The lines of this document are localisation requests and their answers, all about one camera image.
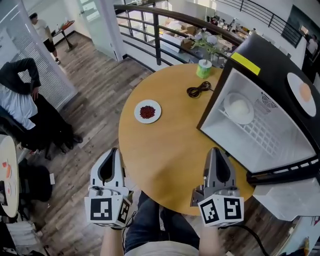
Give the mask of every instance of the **jeans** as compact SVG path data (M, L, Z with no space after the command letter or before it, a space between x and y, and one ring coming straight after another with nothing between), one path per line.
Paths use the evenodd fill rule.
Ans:
M199 250L200 239L197 233L180 213L163 208L160 217L165 231L160 230L159 204L142 191L137 214L126 234L125 254L148 242L158 241L178 242Z

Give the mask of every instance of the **round wooden table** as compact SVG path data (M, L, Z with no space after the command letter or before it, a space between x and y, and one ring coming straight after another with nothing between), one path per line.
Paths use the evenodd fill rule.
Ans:
M197 124L212 95L206 91L190 98L189 87L203 81L196 75L197 64L164 68L144 79L131 93L121 113L119 147L126 172L151 199L182 214L200 215L190 207L193 189L203 184L207 153L217 145L197 129ZM216 87L222 70L212 68L206 79ZM151 124L138 122L136 105L155 100L162 108L159 120ZM246 171L234 159L236 186L247 200L254 191L246 181Z
M6 178L7 168L2 163L8 163L11 166L11 176ZM18 212L19 205L19 172L16 157L16 146L14 140L7 135L0 134L0 181L5 185L10 184L11 194L5 191L7 205L2 208L9 217L13 218Z
M63 37L65 38L66 40L66 43L68 44L68 48L65 50L66 53L72 51L74 48L77 47L78 43L75 42L74 44L70 43L66 34L65 34L65 30L67 28L69 28L71 25L73 25L75 23L74 20L71 20L71 21L68 21L66 24L64 24L58 31L56 31L53 35L53 37L59 35L60 33L62 33Z

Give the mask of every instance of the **power cord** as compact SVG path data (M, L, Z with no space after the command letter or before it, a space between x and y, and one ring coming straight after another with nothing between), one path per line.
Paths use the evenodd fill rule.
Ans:
M249 227L247 227L247 226L245 226L245 225L233 224L233 225L224 226L224 227L221 226L219 229L225 230L225 229L227 229L228 227L238 227L238 228L242 228L242 229L245 229L246 231L248 231L248 232L255 238L255 240L257 241L257 243L258 243L258 245L259 245L259 247L260 247L263 255L264 255L264 256L270 256L270 255L266 252L264 246L262 245L262 242L261 242L259 236L258 236L251 228L249 228Z
M191 97L191 98L197 98L200 96L202 92L205 91L214 91L211 89L211 83L208 81L204 81L200 86L198 87L190 87L186 90L186 93Z

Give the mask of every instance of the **black bag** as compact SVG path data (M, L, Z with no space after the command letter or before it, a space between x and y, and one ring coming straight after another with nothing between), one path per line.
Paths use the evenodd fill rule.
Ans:
M29 200L47 202L52 194L50 173L44 166L32 166L27 160L19 163L19 177L22 193Z

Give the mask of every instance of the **black metal railing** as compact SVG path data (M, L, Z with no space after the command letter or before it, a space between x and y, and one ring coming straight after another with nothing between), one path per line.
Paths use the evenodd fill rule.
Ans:
M283 38L285 38L294 47L297 47L302 34L295 29L292 25L287 23L284 19L278 15L264 8L263 6L251 1L251 0L215 0L216 2L223 3L225 5L234 7L240 12L251 15L259 21L265 23L269 28L272 28Z
M173 29L170 29L166 26L162 26L159 24L159 16L163 16L166 18L171 18L180 22L184 22L186 24L195 26L198 29L203 29L206 28L206 30L208 32L210 32L213 35L221 35L223 39L225 39L226 41L230 42L231 44L233 44L235 47L239 46L243 40L241 40L239 37L235 37L234 34L220 28L217 27L209 22L206 22L204 20L183 14L183 13L179 13L179 12L175 12L175 11L169 11L169 10L165 10L165 9L160 9L160 8L154 8L154 7L146 7L146 6L137 6L137 5L114 5L114 9L115 12L117 14L117 18L119 19L124 19L127 20L128 23L127 25L124 24L118 24L119 27L121 28L126 28L128 29L129 33L124 33L124 32L120 32L123 36L126 36L128 38L134 39L144 45L147 45L153 49L155 49L155 51L151 52L139 45L136 45L135 43L132 43L130 41L127 40L123 40L124 43L133 46L137 49L139 49L140 51L143 51L149 55L151 55L152 57L156 58L156 62L158 65L161 65L161 63L165 63L169 66L172 66L173 64L169 61L167 61L166 59L163 58L162 53L170 56L172 58L174 58L175 60L181 62L181 63L188 63L188 61L186 61L185 59L179 57L177 54L173 54L172 52L169 52L168 50L165 50L163 47L161 47L161 41L164 43L167 43L175 48L178 48L179 50L183 51L184 53L189 54L190 56L196 58L197 60L201 60L203 59L203 56L200 56L199 54L197 54L196 52L189 50L185 47L182 47L181 45L178 45L174 42L171 42L165 38L162 38L160 36L160 30L163 31L167 31L179 36L182 36L184 38L187 38L188 35ZM144 13L150 13L152 14L153 17L153 22L149 22L142 19L136 19L136 18L131 18L129 13L133 12L133 11L138 11L141 12L141 17L144 17ZM133 27L131 22L139 22L141 23L142 26L142 30L136 27ZM146 26L152 26L153 30L154 30L154 34L149 33L146 29ZM138 38L136 36L133 35L133 31L142 33L144 38ZM152 37L153 40L152 43L150 43L148 40L146 40L146 36L148 37ZM223 53L217 53L218 58L224 58L224 59L228 59L229 57Z

